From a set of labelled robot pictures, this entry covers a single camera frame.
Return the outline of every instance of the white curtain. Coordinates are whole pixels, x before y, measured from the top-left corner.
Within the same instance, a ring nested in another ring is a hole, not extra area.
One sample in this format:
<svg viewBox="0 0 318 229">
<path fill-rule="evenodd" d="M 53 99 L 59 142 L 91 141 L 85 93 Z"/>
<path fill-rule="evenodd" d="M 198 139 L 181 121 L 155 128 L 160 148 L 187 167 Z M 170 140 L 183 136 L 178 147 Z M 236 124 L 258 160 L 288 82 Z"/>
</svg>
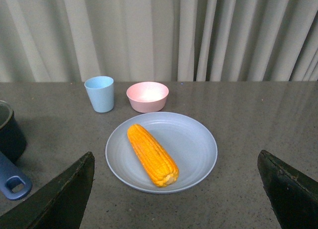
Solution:
<svg viewBox="0 0 318 229">
<path fill-rule="evenodd" d="M 0 81 L 318 80 L 318 0 L 0 0 Z"/>
</svg>

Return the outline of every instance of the pink bowl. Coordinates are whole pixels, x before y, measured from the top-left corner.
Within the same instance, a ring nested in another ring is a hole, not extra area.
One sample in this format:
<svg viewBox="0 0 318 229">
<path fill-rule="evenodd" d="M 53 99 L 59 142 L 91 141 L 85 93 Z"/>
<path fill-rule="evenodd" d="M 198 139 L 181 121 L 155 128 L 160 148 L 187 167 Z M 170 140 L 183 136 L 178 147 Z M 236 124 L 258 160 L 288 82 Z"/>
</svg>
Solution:
<svg viewBox="0 0 318 229">
<path fill-rule="evenodd" d="M 130 86 L 126 94 L 135 111 L 149 113 L 163 109 L 169 89 L 159 82 L 144 81 Z"/>
</svg>

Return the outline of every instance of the pot handle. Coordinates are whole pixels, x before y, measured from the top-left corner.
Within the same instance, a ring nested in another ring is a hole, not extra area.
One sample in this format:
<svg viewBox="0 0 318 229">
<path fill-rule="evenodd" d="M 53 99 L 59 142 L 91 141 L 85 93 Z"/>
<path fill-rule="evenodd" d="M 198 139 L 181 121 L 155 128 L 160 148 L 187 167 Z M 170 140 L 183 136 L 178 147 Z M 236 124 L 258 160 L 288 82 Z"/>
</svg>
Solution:
<svg viewBox="0 0 318 229">
<path fill-rule="evenodd" d="M 32 189 L 31 180 L 0 152 L 0 190 L 10 200 L 24 198 Z"/>
</svg>

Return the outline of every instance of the light blue plate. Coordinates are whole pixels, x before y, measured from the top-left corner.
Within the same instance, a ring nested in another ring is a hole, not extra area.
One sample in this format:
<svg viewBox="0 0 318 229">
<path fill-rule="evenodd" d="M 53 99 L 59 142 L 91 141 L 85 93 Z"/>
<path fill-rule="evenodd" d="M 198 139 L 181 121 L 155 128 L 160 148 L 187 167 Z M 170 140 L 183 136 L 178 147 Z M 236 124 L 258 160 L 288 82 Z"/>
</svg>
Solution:
<svg viewBox="0 0 318 229">
<path fill-rule="evenodd" d="M 149 179 L 128 138 L 133 124 L 145 127 L 166 149 L 179 168 L 178 180 L 158 188 Z M 105 150 L 111 171 L 125 184 L 148 193 L 176 193 L 193 187 L 212 171 L 218 156 L 210 131 L 198 121 L 171 112 L 153 112 L 133 117 L 110 135 Z"/>
</svg>

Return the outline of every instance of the yellow corn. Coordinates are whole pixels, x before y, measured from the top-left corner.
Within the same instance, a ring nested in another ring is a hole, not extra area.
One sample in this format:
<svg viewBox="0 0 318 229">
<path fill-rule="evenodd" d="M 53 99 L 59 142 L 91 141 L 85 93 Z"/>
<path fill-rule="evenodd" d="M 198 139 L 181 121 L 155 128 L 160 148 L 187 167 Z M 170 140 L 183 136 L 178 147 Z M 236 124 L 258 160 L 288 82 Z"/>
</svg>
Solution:
<svg viewBox="0 0 318 229">
<path fill-rule="evenodd" d="M 144 127 L 139 124 L 132 125 L 127 136 L 139 161 L 157 187 L 166 187 L 177 180 L 177 165 Z"/>
</svg>

